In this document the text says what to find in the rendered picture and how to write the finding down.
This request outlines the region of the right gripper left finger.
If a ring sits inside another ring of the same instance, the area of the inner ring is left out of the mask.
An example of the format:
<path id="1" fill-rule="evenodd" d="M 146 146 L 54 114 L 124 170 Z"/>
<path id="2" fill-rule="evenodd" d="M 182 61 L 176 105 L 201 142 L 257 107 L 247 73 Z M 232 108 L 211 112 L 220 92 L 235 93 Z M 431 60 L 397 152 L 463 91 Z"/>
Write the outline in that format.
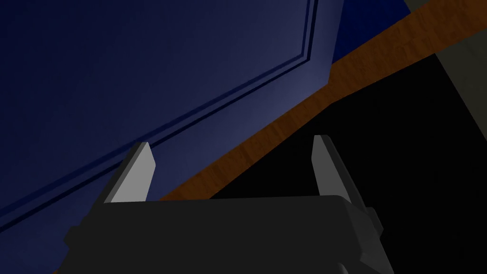
<path id="1" fill-rule="evenodd" d="M 108 185 L 103 203 L 144 202 L 156 163 L 147 142 L 136 143 Z"/>

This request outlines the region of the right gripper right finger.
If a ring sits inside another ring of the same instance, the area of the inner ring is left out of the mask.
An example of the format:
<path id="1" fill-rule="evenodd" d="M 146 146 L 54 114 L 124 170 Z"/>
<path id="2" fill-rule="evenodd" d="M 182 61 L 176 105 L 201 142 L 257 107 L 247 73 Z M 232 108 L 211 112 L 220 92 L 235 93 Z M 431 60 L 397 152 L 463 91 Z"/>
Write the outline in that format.
<path id="1" fill-rule="evenodd" d="M 342 158 L 328 135 L 313 137 L 311 159 L 321 196 L 340 196 L 358 209 L 366 208 Z"/>

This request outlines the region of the dark blue panelled door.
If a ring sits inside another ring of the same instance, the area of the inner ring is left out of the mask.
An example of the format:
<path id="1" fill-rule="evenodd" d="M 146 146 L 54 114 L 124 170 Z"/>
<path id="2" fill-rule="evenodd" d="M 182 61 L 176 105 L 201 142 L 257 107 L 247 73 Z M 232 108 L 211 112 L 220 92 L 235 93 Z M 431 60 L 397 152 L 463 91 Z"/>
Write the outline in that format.
<path id="1" fill-rule="evenodd" d="M 0 0 L 0 274 L 52 274 L 135 142 L 159 199 L 326 84 L 344 0 Z"/>

